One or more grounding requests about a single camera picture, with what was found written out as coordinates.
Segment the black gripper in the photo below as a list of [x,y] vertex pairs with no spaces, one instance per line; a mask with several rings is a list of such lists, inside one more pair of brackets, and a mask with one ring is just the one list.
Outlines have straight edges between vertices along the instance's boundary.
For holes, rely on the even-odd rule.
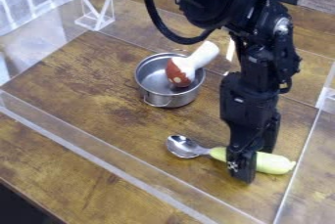
[[272,153],[280,129],[279,85],[232,72],[220,84],[220,117],[230,129],[226,164],[230,176],[250,183],[256,151]]

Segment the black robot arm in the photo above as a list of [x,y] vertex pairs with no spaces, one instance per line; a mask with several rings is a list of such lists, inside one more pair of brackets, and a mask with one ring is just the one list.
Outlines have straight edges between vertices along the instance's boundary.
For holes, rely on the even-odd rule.
[[151,21],[171,41],[192,45],[224,27],[236,43],[241,70],[220,85],[220,116],[230,129],[226,148],[230,176],[249,183],[254,178],[257,152],[272,152],[281,115],[279,95],[292,87],[300,71],[293,44],[293,23],[285,7],[297,0],[175,0],[187,21],[202,29],[186,38],[165,25],[154,0],[143,0]]

